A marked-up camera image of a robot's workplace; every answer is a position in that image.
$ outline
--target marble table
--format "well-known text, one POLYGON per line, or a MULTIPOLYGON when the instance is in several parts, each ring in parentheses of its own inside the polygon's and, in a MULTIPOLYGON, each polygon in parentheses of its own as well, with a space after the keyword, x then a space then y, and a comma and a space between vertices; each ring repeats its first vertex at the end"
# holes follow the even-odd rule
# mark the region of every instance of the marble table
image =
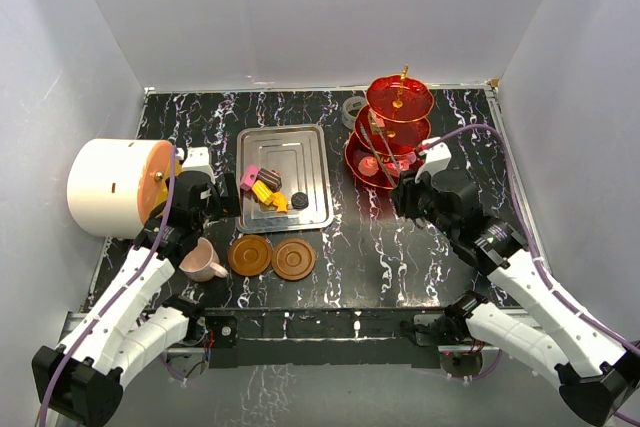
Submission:
MULTIPOLYGON (((493 123, 487 100, 491 91, 480 86, 439 88, 433 93, 436 102, 429 115, 432 135, 474 122, 493 123)), ((210 312, 236 317, 239 312, 264 316, 266 312, 286 310, 366 313, 386 309, 402 315, 416 309, 441 309, 468 289, 489 296, 500 306, 516 305, 504 291, 460 261, 435 228, 420 230, 413 222, 398 218, 388 196, 354 182, 343 157, 349 130, 340 120, 342 103, 353 95, 363 92, 170 93, 147 97, 138 138, 169 139, 187 148, 207 146, 216 175, 235 172, 236 138, 245 128, 321 125, 335 213, 333 223, 323 229, 266 234, 272 245, 299 237, 313 246, 318 260, 307 278, 285 281, 269 268, 253 278, 232 273, 227 279, 194 283, 177 270, 153 296, 149 310, 170 295, 180 294, 200 302, 210 312)), ((448 145, 452 166, 466 169, 477 182, 485 209, 516 225, 504 158, 496 140, 488 133, 474 133, 448 145)), ((227 267, 229 246, 239 235, 234 219, 212 223, 205 229, 205 236, 227 267)), ((128 242, 107 240, 83 311, 91 308, 114 278, 127 248, 128 242)), ((262 335, 266 327, 256 318, 251 317, 247 324, 258 325, 262 335)))

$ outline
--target brown plate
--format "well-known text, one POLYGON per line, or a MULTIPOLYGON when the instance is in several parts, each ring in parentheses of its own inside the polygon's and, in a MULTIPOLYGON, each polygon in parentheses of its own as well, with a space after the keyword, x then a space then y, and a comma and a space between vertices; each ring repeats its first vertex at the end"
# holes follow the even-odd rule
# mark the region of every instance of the brown plate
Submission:
POLYGON ((245 277, 259 275, 271 262, 271 244, 259 235, 244 235, 231 244, 229 264, 237 274, 245 277))
POLYGON ((273 251, 271 265, 275 273, 283 279, 304 279, 316 265, 316 252, 304 240, 284 240, 273 251))

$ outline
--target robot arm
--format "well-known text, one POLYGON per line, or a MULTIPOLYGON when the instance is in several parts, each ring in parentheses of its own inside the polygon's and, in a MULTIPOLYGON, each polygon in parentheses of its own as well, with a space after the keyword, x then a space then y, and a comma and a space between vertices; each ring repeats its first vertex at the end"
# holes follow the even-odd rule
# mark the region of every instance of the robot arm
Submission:
MULTIPOLYGON (((543 329, 538 332, 502 314, 480 294, 467 292, 445 309, 449 325, 458 331, 454 337, 491 343, 525 363, 592 425, 603 425, 637 390, 640 358, 585 322, 581 314, 593 317, 550 275, 551 288, 545 285, 526 240, 483 211, 477 186, 465 171, 441 164, 403 172, 391 196, 398 215, 435 225, 463 261, 508 292, 543 329), (578 313, 563 305, 557 293, 578 313)), ((438 325, 428 327, 437 334, 438 325)))
POLYGON ((161 204, 149 216, 120 272, 85 320, 55 349, 43 346, 33 358, 40 401, 55 382, 49 407, 83 425, 105 425, 115 413, 124 387, 159 354, 195 330, 197 306, 186 305, 184 300, 165 303, 141 327, 131 329, 151 297, 173 275, 174 267, 196 247, 204 223, 240 213, 234 175, 224 176, 223 195, 213 183, 206 148, 180 152, 179 159, 182 173, 175 178, 166 228, 162 229, 158 217, 166 209, 161 204), (157 251, 150 258, 154 243, 157 251), (87 335, 89 325, 93 326, 87 335), (64 367, 58 377, 55 372, 61 364, 64 367))

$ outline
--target silver tray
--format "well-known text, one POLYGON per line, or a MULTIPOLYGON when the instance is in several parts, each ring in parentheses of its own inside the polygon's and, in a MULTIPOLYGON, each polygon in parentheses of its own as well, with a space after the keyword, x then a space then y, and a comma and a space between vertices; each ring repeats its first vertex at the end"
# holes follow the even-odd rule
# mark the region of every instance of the silver tray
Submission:
POLYGON ((309 124, 243 130, 238 134, 238 181, 251 164, 280 173, 280 192, 289 200, 289 212, 278 213, 274 207, 254 200, 252 192, 241 191, 242 215, 236 219, 240 232, 258 234, 318 229, 333 222, 322 127, 309 124), (309 197, 306 209, 294 210, 291 206, 291 196, 296 192, 304 192, 309 197))

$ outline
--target clear cup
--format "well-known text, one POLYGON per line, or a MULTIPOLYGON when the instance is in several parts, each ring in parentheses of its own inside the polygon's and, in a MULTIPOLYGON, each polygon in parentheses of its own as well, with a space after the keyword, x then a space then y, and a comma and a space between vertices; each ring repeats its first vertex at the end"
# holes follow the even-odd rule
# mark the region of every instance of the clear cup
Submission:
POLYGON ((198 245, 186 255, 179 268, 196 282, 206 282, 213 277, 229 275, 227 269, 220 265, 220 258, 213 245, 204 237, 198 239, 198 245))

